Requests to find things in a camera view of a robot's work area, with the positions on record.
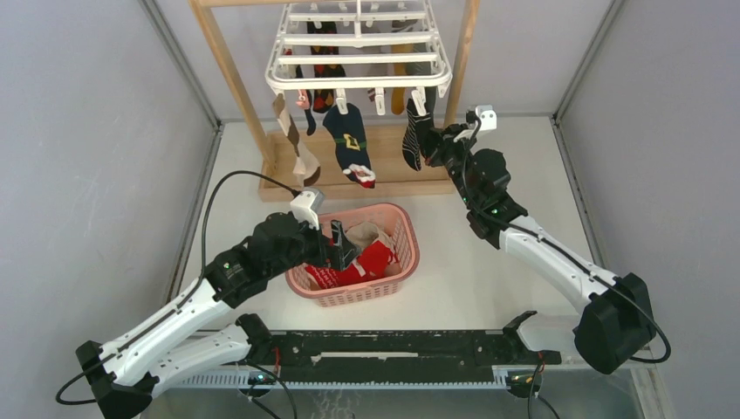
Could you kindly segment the black striped narrow sock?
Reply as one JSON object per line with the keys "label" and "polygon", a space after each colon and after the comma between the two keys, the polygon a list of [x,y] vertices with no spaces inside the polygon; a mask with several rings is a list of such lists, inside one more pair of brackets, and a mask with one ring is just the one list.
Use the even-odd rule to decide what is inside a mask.
{"label": "black striped narrow sock", "polygon": [[[408,73],[412,75],[431,75],[432,74],[431,64],[429,62],[412,63],[408,67],[407,71]],[[437,98],[437,87],[436,86],[426,86],[425,87],[425,97],[426,97],[426,104],[425,104],[426,111],[427,113],[434,115],[436,98]]]}

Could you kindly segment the red snowflake sock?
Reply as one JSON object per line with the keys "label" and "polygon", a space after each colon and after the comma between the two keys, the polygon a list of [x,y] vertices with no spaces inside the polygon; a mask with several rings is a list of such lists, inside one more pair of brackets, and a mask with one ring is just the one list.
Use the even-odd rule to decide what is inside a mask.
{"label": "red snowflake sock", "polygon": [[339,281],[339,272],[333,268],[307,265],[305,267],[305,272],[318,289],[326,290],[341,286]]}

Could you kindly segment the white plastic sock hanger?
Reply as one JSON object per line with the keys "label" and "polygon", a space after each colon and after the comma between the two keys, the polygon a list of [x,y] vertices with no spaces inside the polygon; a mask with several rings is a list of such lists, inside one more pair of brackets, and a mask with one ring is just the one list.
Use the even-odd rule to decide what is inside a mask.
{"label": "white plastic sock hanger", "polygon": [[[394,20],[416,20],[414,30],[392,33]],[[335,35],[308,34],[308,22],[334,22]],[[277,26],[264,76],[274,93],[307,89],[333,89],[335,103],[346,113],[347,93],[370,90],[379,115],[394,87],[410,90],[419,114],[425,114],[425,87],[436,86],[442,98],[453,79],[452,66],[428,1],[325,1],[286,4]],[[393,54],[391,46],[411,44],[413,51]],[[312,45],[336,45],[339,55],[311,55]],[[395,76],[393,63],[429,62],[431,75]],[[316,78],[313,66],[336,63],[341,78]]]}

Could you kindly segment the beige pink sock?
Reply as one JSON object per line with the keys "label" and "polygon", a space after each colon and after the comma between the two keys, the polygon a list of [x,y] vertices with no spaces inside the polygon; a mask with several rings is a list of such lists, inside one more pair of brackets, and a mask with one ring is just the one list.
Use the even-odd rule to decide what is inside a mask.
{"label": "beige pink sock", "polygon": [[[346,235],[354,244],[356,244],[360,248],[361,252],[367,246],[369,246],[373,241],[379,240],[383,242],[384,244],[391,246],[392,250],[395,252],[395,255],[397,257],[396,250],[392,243],[391,237],[377,224],[370,223],[370,222],[363,222],[363,223],[357,224],[353,226],[352,228],[350,228],[346,232]],[[401,273],[401,265],[400,265],[398,257],[397,257],[397,261],[398,261],[398,263],[396,264],[397,268],[393,276]]]}

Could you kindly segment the plain red sock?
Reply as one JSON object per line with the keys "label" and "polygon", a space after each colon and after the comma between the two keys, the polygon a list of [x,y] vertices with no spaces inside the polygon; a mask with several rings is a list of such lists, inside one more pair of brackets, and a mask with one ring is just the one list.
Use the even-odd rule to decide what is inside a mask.
{"label": "plain red sock", "polygon": [[336,286],[349,286],[362,284],[377,278],[377,275],[361,264],[353,263],[343,271],[333,270]]}

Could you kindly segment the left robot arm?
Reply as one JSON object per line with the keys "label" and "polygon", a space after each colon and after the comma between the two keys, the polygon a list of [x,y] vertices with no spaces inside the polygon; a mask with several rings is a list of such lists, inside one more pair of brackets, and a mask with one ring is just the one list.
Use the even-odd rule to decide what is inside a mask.
{"label": "left robot arm", "polygon": [[154,398],[190,376],[229,362],[251,367],[271,357],[273,342],[256,314],[196,342],[184,341],[210,321],[264,292],[270,280],[294,267],[309,264],[343,271],[360,254],[346,237],[342,223],[331,222],[327,237],[318,210],[324,200],[315,188],[289,188],[288,212],[268,215],[239,244],[203,259],[199,276],[156,313],[132,330],[104,344],[89,340],[75,354],[81,373],[63,384],[56,403],[81,405],[63,393],[86,379],[92,392],[88,403],[106,418],[134,418]]}

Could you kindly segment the pink plastic basket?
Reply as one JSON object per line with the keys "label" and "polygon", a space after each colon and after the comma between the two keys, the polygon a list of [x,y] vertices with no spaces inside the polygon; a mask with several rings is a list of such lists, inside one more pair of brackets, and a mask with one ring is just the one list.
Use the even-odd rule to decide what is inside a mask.
{"label": "pink plastic basket", "polygon": [[401,273],[362,284],[318,289],[302,264],[285,273],[289,287],[299,296],[312,299],[323,307],[339,306],[390,295],[398,291],[401,281],[409,277],[419,263],[419,248],[408,213],[392,203],[376,203],[357,209],[326,213],[319,216],[322,233],[331,236],[330,222],[339,220],[345,233],[353,226],[370,222],[380,226],[390,237],[401,265]]}

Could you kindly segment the black white striped sock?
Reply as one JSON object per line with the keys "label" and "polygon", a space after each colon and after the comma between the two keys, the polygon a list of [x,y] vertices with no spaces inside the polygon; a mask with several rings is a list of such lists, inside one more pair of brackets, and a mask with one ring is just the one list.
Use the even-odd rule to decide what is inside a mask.
{"label": "black white striped sock", "polygon": [[412,99],[408,99],[406,113],[408,125],[401,144],[402,157],[411,169],[420,171],[421,143],[434,125],[433,117],[430,113],[419,115]]}

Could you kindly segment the black mounting rail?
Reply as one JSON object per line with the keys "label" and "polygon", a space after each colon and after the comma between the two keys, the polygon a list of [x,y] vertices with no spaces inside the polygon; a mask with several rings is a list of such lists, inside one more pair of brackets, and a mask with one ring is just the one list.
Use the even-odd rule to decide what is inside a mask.
{"label": "black mounting rail", "polygon": [[560,353],[533,352],[512,332],[281,331],[261,367],[293,383],[443,384],[492,382],[496,367],[530,370],[559,365]]}

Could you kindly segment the brown beige block sock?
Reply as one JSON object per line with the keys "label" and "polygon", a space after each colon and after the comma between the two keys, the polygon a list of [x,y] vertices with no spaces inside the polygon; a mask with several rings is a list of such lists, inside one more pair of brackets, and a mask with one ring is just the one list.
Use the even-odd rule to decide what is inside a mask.
{"label": "brown beige block sock", "polygon": [[298,129],[291,117],[284,95],[279,93],[272,102],[272,109],[286,139],[291,144],[295,163],[292,170],[300,186],[311,187],[320,178],[321,166],[318,158],[301,140]]}

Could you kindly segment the wooden hanger stand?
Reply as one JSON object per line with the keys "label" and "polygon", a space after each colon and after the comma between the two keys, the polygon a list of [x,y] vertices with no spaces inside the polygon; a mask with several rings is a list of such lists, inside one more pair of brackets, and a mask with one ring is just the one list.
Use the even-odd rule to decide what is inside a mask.
{"label": "wooden hanger stand", "polygon": [[456,117],[479,4],[468,1],[456,54],[428,1],[283,1],[264,54],[277,128],[268,132],[216,20],[218,1],[190,5],[251,136],[265,176],[311,183],[334,199],[452,190],[416,143],[444,105]]}

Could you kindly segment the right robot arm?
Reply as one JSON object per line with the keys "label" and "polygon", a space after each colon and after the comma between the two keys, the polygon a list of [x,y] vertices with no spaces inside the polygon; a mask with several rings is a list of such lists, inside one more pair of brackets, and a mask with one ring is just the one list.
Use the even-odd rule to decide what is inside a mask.
{"label": "right robot arm", "polygon": [[560,243],[508,193],[504,155],[472,146],[478,124],[433,128],[420,141],[430,167],[442,167],[468,211],[470,228],[482,240],[528,265],[572,305],[573,315],[536,311],[515,318],[504,351],[516,363],[538,352],[576,353],[590,367],[611,374],[627,361],[659,364],[672,347],[655,321],[649,291],[639,276],[618,276]]}

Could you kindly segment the argyle red yellow sock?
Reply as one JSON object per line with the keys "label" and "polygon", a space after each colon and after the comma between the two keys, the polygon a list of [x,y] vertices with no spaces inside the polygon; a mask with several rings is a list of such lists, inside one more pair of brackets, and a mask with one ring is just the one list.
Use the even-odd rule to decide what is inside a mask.
{"label": "argyle red yellow sock", "polygon": [[[335,35],[338,33],[334,22],[308,22],[306,24],[308,34]],[[339,55],[339,47],[336,45],[312,45],[311,55]],[[317,64],[313,66],[316,78],[341,78],[346,76],[342,65],[336,63]],[[335,105],[333,89],[315,89],[313,92],[312,111],[315,113],[327,113]]]}

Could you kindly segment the navy santa pattern sock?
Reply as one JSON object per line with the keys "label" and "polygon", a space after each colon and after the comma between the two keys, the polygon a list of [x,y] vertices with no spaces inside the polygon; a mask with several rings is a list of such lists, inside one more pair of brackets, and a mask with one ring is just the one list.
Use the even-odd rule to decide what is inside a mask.
{"label": "navy santa pattern sock", "polygon": [[360,110],[353,104],[346,105],[347,113],[333,106],[323,119],[335,143],[335,156],[342,174],[364,189],[374,189],[376,174],[367,152],[367,135]]}

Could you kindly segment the red white striped sock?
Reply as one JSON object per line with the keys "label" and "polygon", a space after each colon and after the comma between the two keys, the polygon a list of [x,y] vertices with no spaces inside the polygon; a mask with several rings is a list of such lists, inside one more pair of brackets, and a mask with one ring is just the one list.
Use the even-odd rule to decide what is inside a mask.
{"label": "red white striped sock", "polygon": [[393,276],[398,263],[392,247],[379,240],[367,246],[355,260],[363,279],[375,280]]}

